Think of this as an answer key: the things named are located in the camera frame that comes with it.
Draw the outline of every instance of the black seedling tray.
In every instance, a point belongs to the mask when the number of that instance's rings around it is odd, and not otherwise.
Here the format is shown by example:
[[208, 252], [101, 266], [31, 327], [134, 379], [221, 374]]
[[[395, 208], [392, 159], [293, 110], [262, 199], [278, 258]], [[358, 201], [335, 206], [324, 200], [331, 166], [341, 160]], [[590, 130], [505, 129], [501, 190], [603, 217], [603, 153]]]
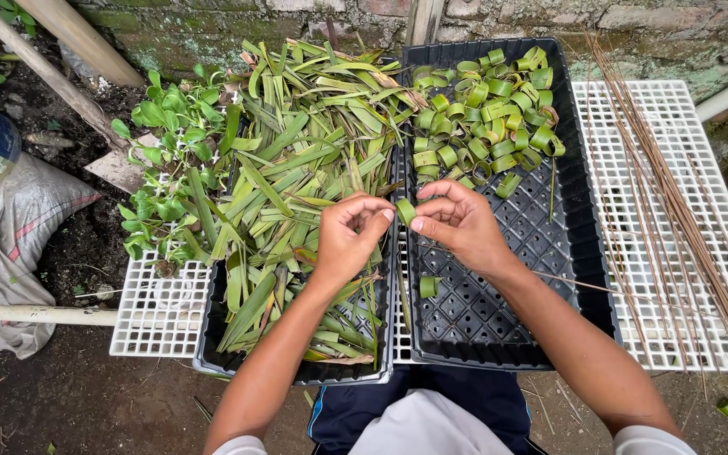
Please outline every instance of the black seedling tray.
[[[566, 146], [557, 159], [554, 212], [549, 222], [551, 159], [533, 171], [513, 169], [523, 179], [505, 200], [494, 194], [506, 174], [479, 186], [490, 202], [511, 250], [534, 271], [595, 286], [608, 287], [608, 272], [600, 236], [600, 222], [586, 162], [578, 109], [561, 45], [554, 38], [485, 40], [404, 47], [401, 81], [409, 84], [412, 68], [456, 68], [464, 60], [476, 60], [490, 50], [504, 50], [506, 64], [522, 57], [531, 47], [547, 52], [554, 79], [552, 107], [560, 116], [556, 134]], [[435, 89], [453, 98], [454, 85]], [[412, 171], [414, 138], [404, 141], [407, 169], [406, 192], [413, 205], [420, 188]], [[452, 254], [430, 249], [431, 242], [409, 230], [409, 297], [412, 305], [412, 358], [434, 364], [454, 364], [500, 370], [551, 370], [538, 343], [519, 322], [504, 299], [481, 277], [466, 270]], [[420, 297], [420, 276], [442, 278], [438, 296]], [[621, 343], [619, 323], [611, 295], [554, 278], [543, 281], [590, 322]]]
[[[248, 121], [242, 123], [240, 129], [248, 126]], [[395, 145], [391, 153], [392, 176], [397, 175], [400, 165], [399, 152], [401, 147]], [[389, 196], [390, 202], [395, 192]], [[392, 375], [392, 311], [391, 302], [396, 298], [395, 258], [398, 250], [397, 225], [393, 223], [383, 240], [383, 262], [378, 266], [379, 274], [383, 279], [375, 282], [375, 295], [377, 304], [375, 315], [383, 321], [381, 327], [376, 328], [377, 360], [378, 366], [372, 364], [327, 364], [324, 362], [308, 362], [303, 360], [299, 364], [294, 385], [361, 385], [380, 384], [389, 381]], [[227, 329], [227, 305], [224, 303], [224, 293], [227, 290], [227, 267], [224, 261], [213, 265], [207, 295], [208, 300], [201, 321], [201, 336], [198, 337], [196, 355], [193, 357], [193, 368], [199, 372], [219, 377], [233, 377], [246, 358], [245, 354], [237, 352], [218, 353], [217, 346]], [[359, 301], [362, 308], [367, 304], [363, 298]]]

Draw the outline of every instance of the person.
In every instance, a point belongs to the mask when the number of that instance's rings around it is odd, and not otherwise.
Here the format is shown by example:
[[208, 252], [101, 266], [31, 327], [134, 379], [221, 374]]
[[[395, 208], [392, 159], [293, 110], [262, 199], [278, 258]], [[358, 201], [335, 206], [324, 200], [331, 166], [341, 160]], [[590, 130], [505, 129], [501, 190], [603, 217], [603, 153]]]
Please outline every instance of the person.
[[[692, 455], [658, 390], [612, 338], [510, 251], [484, 196], [451, 180], [418, 191], [411, 230], [447, 246], [504, 296], [552, 365], [605, 424], [618, 455]], [[317, 264], [277, 324], [228, 384], [204, 455], [265, 455], [262, 439], [286, 399], [331, 298], [359, 273], [395, 207], [356, 192], [322, 212]], [[315, 453], [543, 453], [515, 376], [467, 367], [395, 369], [385, 385], [322, 388], [309, 424]]]

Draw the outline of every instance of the person's right hand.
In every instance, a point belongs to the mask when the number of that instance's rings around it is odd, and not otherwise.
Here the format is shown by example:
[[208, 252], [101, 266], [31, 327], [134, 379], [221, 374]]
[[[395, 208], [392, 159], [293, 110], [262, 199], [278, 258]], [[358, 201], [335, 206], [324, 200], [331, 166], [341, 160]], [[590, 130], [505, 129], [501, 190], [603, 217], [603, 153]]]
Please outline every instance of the person's right hand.
[[427, 183], [418, 191], [418, 199], [433, 195], [440, 197], [415, 207], [418, 216], [410, 223], [414, 232], [446, 245], [462, 265], [482, 276], [519, 262], [484, 196], [450, 179]]

